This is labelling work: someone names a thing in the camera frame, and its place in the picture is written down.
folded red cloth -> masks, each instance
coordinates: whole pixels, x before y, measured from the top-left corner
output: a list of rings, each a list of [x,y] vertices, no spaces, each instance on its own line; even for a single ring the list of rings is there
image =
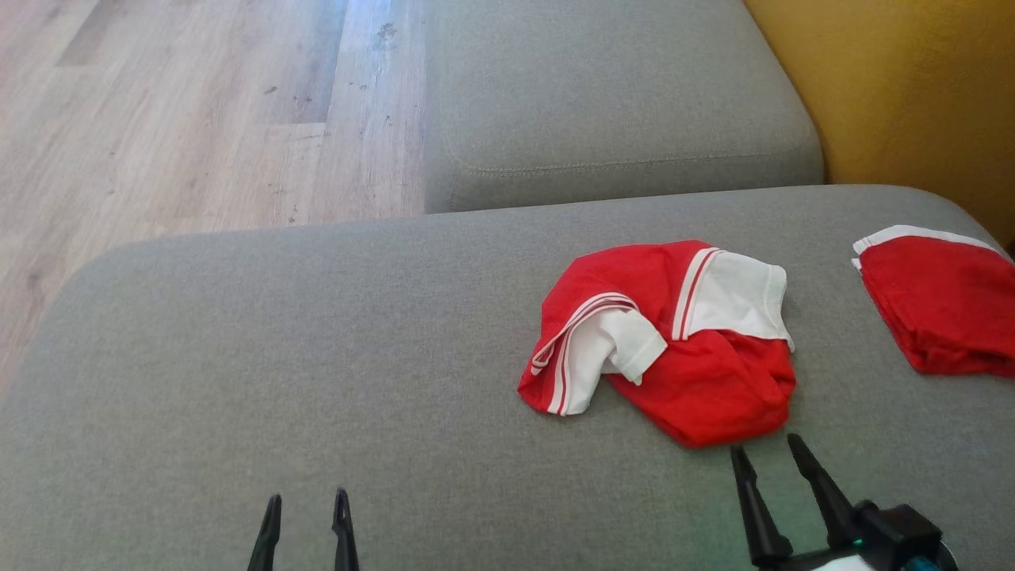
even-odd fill
[[[1015,264],[979,239],[910,225],[853,246],[854,265],[913,369],[1015,377]]]
[[[519,394],[583,413],[600,375],[687,446],[771,432],[796,378],[781,315],[786,272],[698,240],[583,256],[543,302]]]

gray sofa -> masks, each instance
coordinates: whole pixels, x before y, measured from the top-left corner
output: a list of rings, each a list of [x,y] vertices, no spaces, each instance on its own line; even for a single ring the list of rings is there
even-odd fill
[[[325,569],[338,485],[364,570],[750,569],[725,448],[681,448],[605,384],[567,419],[516,395],[574,257],[682,238],[788,272],[799,386],[746,447],[798,552],[824,529],[787,431],[963,569],[1010,567],[1015,387],[913,372],[850,263],[888,225],[983,227],[919,190],[819,186],[735,0],[436,0],[428,23],[427,208],[505,208],[81,269],[0,397],[0,569],[243,569],[274,493],[277,568]]]

red fabric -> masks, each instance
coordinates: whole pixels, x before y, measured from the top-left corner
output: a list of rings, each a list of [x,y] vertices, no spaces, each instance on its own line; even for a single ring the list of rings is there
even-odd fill
[[[551,402],[567,333],[577,315],[604,304],[623,306],[610,300],[609,294],[617,293],[656,327],[668,348],[640,386],[620,375],[608,378],[663,431],[697,447],[754,438],[782,426],[796,386],[785,341],[715,331],[671,340],[681,285],[697,278],[700,272],[687,276],[688,267],[705,247],[710,246],[698,240],[624,245],[574,260],[543,302],[540,341],[519,383],[522,399],[539,412],[561,414]],[[587,303],[596,296],[606,301]]]
[[[1015,377],[1015,265],[994,249],[922,236],[860,255],[867,291],[912,368]]]

mustard yellow backrest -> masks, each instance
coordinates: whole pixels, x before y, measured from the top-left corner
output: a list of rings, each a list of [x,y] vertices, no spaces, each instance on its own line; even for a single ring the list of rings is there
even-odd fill
[[[1015,239],[1015,0],[745,0],[828,182],[912,186]]]

wooden floor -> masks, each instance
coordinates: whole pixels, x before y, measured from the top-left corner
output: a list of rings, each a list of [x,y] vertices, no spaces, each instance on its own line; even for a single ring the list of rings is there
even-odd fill
[[[421,1],[0,2],[0,391],[106,249],[420,213]]]

